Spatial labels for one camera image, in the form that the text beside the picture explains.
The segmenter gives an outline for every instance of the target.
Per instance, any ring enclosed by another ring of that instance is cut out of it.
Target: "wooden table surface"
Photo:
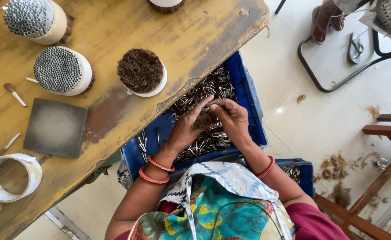
[[[25,80],[33,77],[36,57],[46,48],[8,31],[0,8],[0,149],[16,133],[22,135],[6,154],[35,156],[43,170],[38,189],[0,212],[0,240],[17,236],[41,214],[58,203],[119,147],[147,126],[198,80],[255,36],[269,20],[263,0],[187,0],[175,14],[163,15],[146,0],[59,0],[75,17],[67,46],[82,55],[96,71],[91,90],[60,96]],[[117,62],[134,47],[150,49],[164,62],[168,79],[158,95],[127,95],[116,73]],[[27,103],[4,88],[11,83]],[[22,149],[35,97],[89,107],[79,159]],[[11,193],[22,192],[27,175],[19,165],[3,164],[0,182]]]

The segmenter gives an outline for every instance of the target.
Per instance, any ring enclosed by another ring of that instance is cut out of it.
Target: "black wire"
[[[252,204],[252,205],[255,205],[257,206],[258,208],[260,208],[262,211],[264,211],[264,213],[267,214],[267,216],[271,219],[271,221],[273,221],[274,223],[274,226],[276,227],[277,229],[277,232],[278,232],[278,235],[280,236],[280,239],[283,239],[283,235],[280,234],[280,231],[278,230],[278,227],[277,225],[275,224],[274,220],[272,219],[272,217],[268,214],[267,211],[265,211],[261,206],[257,205],[257,204],[254,204],[252,202],[230,202],[230,203],[227,203],[225,205],[222,205],[222,207],[218,210],[217,214],[216,214],[216,217],[215,217],[215,222],[213,223],[213,229],[212,229],[212,234],[210,235],[210,240],[213,240],[213,233],[215,232],[215,228],[216,228],[216,222],[218,221],[218,216],[219,216],[219,213],[220,211],[225,207],[225,206],[228,206],[230,204],[235,204],[235,203],[247,203],[247,204]]]

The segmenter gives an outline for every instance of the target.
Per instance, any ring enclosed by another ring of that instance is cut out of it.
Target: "gray metal square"
[[[23,148],[78,158],[87,111],[87,108],[34,98]]]

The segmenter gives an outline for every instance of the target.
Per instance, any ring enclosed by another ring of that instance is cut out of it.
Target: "red bangle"
[[[265,176],[267,176],[268,173],[273,170],[274,164],[275,164],[275,159],[272,156],[268,156],[271,159],[270,165],[265,169],[265,171],[261,172],[260,174],[256,175],[257,178],[261,179]]]
[[[140,175],[143,179],[145,179],[146,181],[152,182],[152,183],[157,183],[157,184],[164,184],[164,183],[167,183],[167,182],[170,180],[170,176],[169,176],[169,175],[167,175],[167,178],[166,178],[166,179],[161,180],[161,181],[160,181],[160,180],[154,180],[154,179],[152,179],[152,178],[146,176],[145,173],[143,172],[144,169],[145,169],[145,167],[146,167],[146,166],[142,166],[141,168],[139,168],[139,175]]]
[[[158,168],[161,168],[163,170],[169,171],[169,172],[175,172],[176,171],[176,168],[173,165],[171,166],[171,168],[167,168],[165,166],[161,166],[160,164],[154,162],[154,160],[152,160],[151,157],[152,156],[147,156],[148,161],[150,161],[152,164],[154,164],[154,166],[156,166]]]

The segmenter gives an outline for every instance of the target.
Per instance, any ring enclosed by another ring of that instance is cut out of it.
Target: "black metal chair frame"
[[[278,5],[278,8],[277,10],[275,11],[275,14],[278,14],[278,12],[280,12],[280,9],[283,7],[283,4],[286,2],[286,0],[282,0],[280,2],[280,4]],[[369,2],[369,0],[367,1],[363,1],[363,2],[360,2],[359,3],[359,7],[363,6],[364,4],[366,4],[367,2]],[[342,80],[341,82],[339,82],[337,85],[335,85],[334,87],[330,88],[330,89],[325,89],[321,86],[320,82],[318,81],[317,77],[315,76],[314,72],[312,71],[312,69],[310,68],[310,66],[308,65],[307,61],[305,60],[305,57],[303,56],[302,54],[302,46],[304,45],[304,43],[306,43],[307,41],[311,40],[312,39],[312,36],[309,36],[307,37],[306,39],[304,39],[300,44],[299,44],[299,47],[298,47],[298,57],[300,59],[300,61],[302,62],[303,66],[305,67],[305,69],[307,70],[308,74],[310,75],[312,81],[314,82],[315,86],[322,92],[324,93],[330,93],[330,92],[333,92],[335,91],[336,89],[342,87],[343,85],[345,85],[347,82],[351,81],[351,79],[355,78],[356,76],[358,76],[361,72],[363,72],[365,69],[369,68],[370,66],[378,63],[378,62],[382,62],[386,59],[390,59],[391,58],[391,52],[381,52],[380,50],[380,47],[379,47],[379,36],[378,36],[378,32],[375,31],[375,30],[372,30],[372,35],[373,35],[373,48],[375,50],[375,53],[378,54],[378,56],[380,56],[380,58],[376,59],[376,60],[373,60],[371,61],[370,63],[364,65],[362,68],[358,69],[357,71],[355,71],[354,73],[350,74],[346,79]]]

